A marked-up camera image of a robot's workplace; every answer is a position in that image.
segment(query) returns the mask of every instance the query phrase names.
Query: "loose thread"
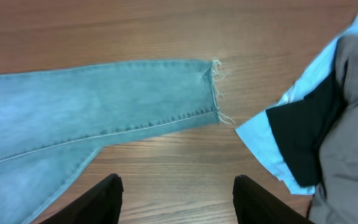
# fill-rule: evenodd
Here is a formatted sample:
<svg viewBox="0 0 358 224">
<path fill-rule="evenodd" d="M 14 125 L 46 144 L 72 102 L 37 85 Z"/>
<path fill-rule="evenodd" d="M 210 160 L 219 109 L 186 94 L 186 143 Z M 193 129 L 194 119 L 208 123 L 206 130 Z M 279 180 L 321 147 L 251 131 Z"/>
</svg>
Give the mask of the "loose thread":
<svg viewBox="0 0 358 224">
<path fill-rule="evenodd" d="M 218 112 L 218 115 L 219 115 L 219 120 L 222 121 L 222 123 L 224 124 L 227 124 L 227 125 L 234 125 L 236 124 L 236 122 L 234 122 L 234 120 L 229 117 L 228 115 L 225 115 L 224 113 L 222 112 Z"/>
<path fill-rule="evenodd" d="M 229 117 L 229 116 L 225 115 L 224 113 L 220 112 L 220 107 L 216 103 L 216 99 L 218 97 L 224 97 L 224 95 L 216 88 L 215 83 L 223 80 L 227 76 L 227 74 L 222 73 L 221 71 L 219 71 L 221 65 L 222 65 L 221 61 L 212 60 L 212 80 L 213 80 L 213 88 L 214 88 L 214 94 L 215 94 L 215 106 L 218 109 L 219 120 L 224 124 L 233 125 L 236 122 L 234 122 L 234 120 L 231 117 Z"/>
</svg>

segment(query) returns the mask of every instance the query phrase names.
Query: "gray fabric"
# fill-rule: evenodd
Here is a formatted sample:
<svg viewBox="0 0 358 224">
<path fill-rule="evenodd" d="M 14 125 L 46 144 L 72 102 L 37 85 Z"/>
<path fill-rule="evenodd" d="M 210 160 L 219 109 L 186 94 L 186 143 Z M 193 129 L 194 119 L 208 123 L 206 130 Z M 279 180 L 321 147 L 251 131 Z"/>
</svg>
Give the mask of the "gray fabric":
<svg viewBox="0 0 358 224">
<path fill-rule="evenodd" d="M 337 81 L 348 106 L 320 148 L 323 183 L 314 196 L 310 220 L 358 223 L 358 37 L 343 37 L 337 46 Z"/>
<path fill-rule="evenodd" d="M 214 65 L 141 60 L 0 75 L 0 223 L 30 223 L 104 146 L 217 123 Z"/>
</svg>

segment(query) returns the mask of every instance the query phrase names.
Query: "seam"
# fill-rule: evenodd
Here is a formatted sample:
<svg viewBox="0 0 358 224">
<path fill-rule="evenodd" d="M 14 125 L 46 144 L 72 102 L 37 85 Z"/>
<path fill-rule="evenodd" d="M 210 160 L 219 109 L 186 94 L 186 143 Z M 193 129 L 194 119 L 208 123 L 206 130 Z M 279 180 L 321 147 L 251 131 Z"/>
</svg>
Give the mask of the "seam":
<svg viewBox="0 0 358 224">
<path fill-rule="evenodd" d="M 31 70 L 17 73 L 3 73 L 0 74 L 0 78 L 5 79 L 17 79 L 17 78 L 34 78 L 38 76 L 46 75 L 64 75 L 66 73 L 78 73 L 78 72 L 90 72 L 100 69 L 141 69 L 141 68 L 155 68 L 158 66 L 164 67 L 197 67 L 197 66 L 206 66 L 209 61 L 204 60 L 186 60 L 186 59 L 166 59 L 166 60 L 130 60 L 130 61 L 118 61 L 118 62 L 108 62 L 108 63 L 91 63 L 88 65 L 66 67 L 66 68 L 55 68 L 55 69 L 45 69 L 45 70 Z"/>
<path fill-rule="evenodd" d="M 347 58 L 347 70 L 346 70 L 346 74 L 344 74 L 344 78 L 345 78 L 345 84 L 344 84 L 344 96 L 346 97 L 346 101 L 349 100 L 350 96 L 349 96 L 349 86 L 351 85 L 351 83 L 353 82 L 353 60 L 351 59 L 351 56 L 348 56 Z"/>
<path fill-rule="evenodd" d="M 43 147 L 43 148 L 36 149 L 36 150 L 33 150 L 33 151 L 25 152 L 25 153 L 22 153 L 22 154 L 19 154 L 19 155 L 16 155 L 16 156 L 11 156 L 11 157 L 8 157 L 8 158 L 5 158 L 5 159 L 1 159 L 1 160 L 0 160 L 0 163 L 6 162 L 6 161 L 9 161 L 9 160 L 11 160 L 11 159 L 18 158 L 18 157 L 26 156 L 26 155 L 29 155 L 29 154 L 32 154 L 32 153 L 35 153 L 35 152 L 43 151 L 43 150 L 46 150 L 46 149 L 51 149 L 51 148 L 53 148 L 53 147 L 58 147 L 58 146 L 64 146 L 64 145 L 66 145 L 66 144 L 71 144 L 71 143 L 73 143 L 73 142 L 79 142 L 79 141 L 84 141 L 84 140 L 89 140 L 89 139 L 95 139 L 95 138 L 101 138 L 101 137 L 106 137 L 106 136 L 114 136 L 114 135 L 117 135 L 117 134 L 131 133 L 131 132 L 134 132 L 134 131 L 143 131 L 143 130 L 146 130 L 146 129 L 161 127 L 161 126 L 164 126 L 164 125 L 166 125 L 166 124 L 173 124 L 173 123 L 177 123 L 177 122 L 179 122 L 179 121 L 184 121 L 184 120 L 187 120 L 187 119 L 197 118 L 197 117 L 200 117 L 200 116 L 204 116 L 204 115 L 211 114 L 211 113 L 216 113 L 216 112 L 217 112 L 217 111 L 211 111 L 211 112 L 209 112 L 209 113 L 199 114 L 199 115 L 191 116 L 191 117 L 189 117 L 189 118 L 183 118 L 183 119 L 178 120 L 178 121 L 172 121 L 172 122 L 164 123 L 164 124 L 157 124 L 157 125 L 153 125 L 153 126 L 151 126 L 151 127 L 146 127 L 146 128 L 132 129 L 132 130 L 128 130 L 128 131 L 122 131 L 122 132 L 119 132 L 119 133 L 100 134 L 100 135 L 97 135 L 97 136 L 91 136 L 91 137 L 87 137 L 87 138 L 83 138 L 83 139 L 77 139 L 77 140 L 73 140 L 73 141 L 67 141 L 67 142 L 63 142 L 63 143 L 56 144 L 56 145 L 53 145 L 53 146 Z"/>
<path fill-rule="evenodd" d="M 215 93 L 215 81 L 214 81 L 214 76 L 213 76 L 213 66 L 212 65 L 208 71 L 205 71 L 204 74 L 206 72 L 208 72 L 208 82 L 209 82 L 209 86 L 211 87 L 211 94 L 212 94 L 212 101 L 214 103 L 214 107 L 215 107 L 215 111 L 217 112 L 216 113 L 216 119 L 218 121 L 220 121 L 220 118 L 219 118 L 219 113 L 220 113 L 220 108 L 218 106 L 218 99 L 217 99 L 217 96 L 216 96 L 216 93 Z"/>
<path fill-rule="evenodd" d="M 0 158 L 0 160 L 3 159 L 8 159 L 10 157 L 15 157 L 18 155 L 21 155 L 23 153 L 27 153 L 27 152 L 31 152 L 31 151 L 37 151 L 39 149 L 43 149 L 46 147 L 52 147 L 52 146 L 56 146 L 56 145 L 61 145 L 63 143 L 67 143 L 67 142 L 72 142 L 72 141 L 77 141 L 77 140 L 81 140 L 81 139 L 88 139 L 88 138 L 93 138 L 96 136 L 105 136 L 105 135 L 111 135 L 111 134 L 121 134 L 124 132 L 128 132 L 131 130 L 142 130 L 144 128 L 147 127 L 154 127 L 154 126 L 160 126 L 161 124 L 167 124 L 167 123 L 171 123 L 173 121 L 181 121 L 183 119 L 186 118 L 192 118 L 194 116 L 198 116 L 201 114 L 206 114 L 206 113 L 212 113 L 214 111 L 217 111 L 218 109 L 214 108 L 213 106 L 208 109 L 208 108 L 204 108 L 201 110 L 196 110 L 194 112 L 188 112 L 188 113 L 183 113 L 183 114 L 179 114 L 178 116 L 172 116 L 171 118 L 168 119 L 160 119 L 160 120 L 156 120 L 156 121 L 149 121 L 149 122 L 145 122 L 144 124 L 137 124 L 137 125 L 127 125 L 126 128 L 125 127 L 119 127 L 119 128 L 112 128 L 112 127 L 103 127 L 100 128 L 99 130 L 101 131 L 94 131 L 92 133 L 81 133 L 81 134 L 77 134 L 76 137 L 67 137 L 65 139 L 53 139 L 53 141 L 51 141 L 51 144 L 42 144 L 41 146 L 35 146 L 31 149 L 26 149 L 20 152 L 15 152 L 15 153 L 10 153 L 9 155 L 6 155 L 2 158 Z"/>
</svg>

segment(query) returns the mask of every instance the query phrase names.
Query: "table surface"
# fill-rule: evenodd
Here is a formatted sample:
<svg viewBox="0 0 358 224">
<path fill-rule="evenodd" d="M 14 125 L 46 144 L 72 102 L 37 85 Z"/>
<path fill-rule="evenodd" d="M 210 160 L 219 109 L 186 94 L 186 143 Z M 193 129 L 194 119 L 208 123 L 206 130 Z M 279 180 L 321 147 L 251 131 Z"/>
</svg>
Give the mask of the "table surface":
<svg viewBox="0 0 358 224">
<path fill-rule="evenodd" d="M 218 58 L 219 104 L 236 121 L 106 147 L 34 223 L 110 173 L 124 183 L 120 223 L 237 223 L 239 174 L 306 215 L 311 197 L 290 195 L 234 128 L 277 101 L 357 11 L 358 0 L 0 0 L 0 73 Z"/>
</svg>

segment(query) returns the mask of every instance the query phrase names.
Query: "light blue fabric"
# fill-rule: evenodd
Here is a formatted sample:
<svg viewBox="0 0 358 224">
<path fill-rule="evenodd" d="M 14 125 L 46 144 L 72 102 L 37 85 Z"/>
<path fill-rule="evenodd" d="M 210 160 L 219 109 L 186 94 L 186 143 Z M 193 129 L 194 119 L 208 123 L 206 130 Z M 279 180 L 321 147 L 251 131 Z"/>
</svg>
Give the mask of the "light blue fabric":
<svg viewBox="0 0 358 224">
<path fill-rule="evenodd" d="M 0 75 L 0 223 L 30 223 L 107 145 L 217 123 L 213 62 Z"/>
<path fill-rule="evenodd" d="M 331 72 L 337 40 L 344 34 L 358 35 L 358 15 L 350 27 L 325 46 L 302 76 L 284 93 L 280 101 L 272 106 L 302 100 L 305 95 L 313 91 Z M 291 194 L 314 194 L 315 186 L 300 187 L 292 176 L 275 142 L 265 111 L 239 126 L 236 132 L 258 161 L 278 180 L 284 181 Z"/>
</svg>

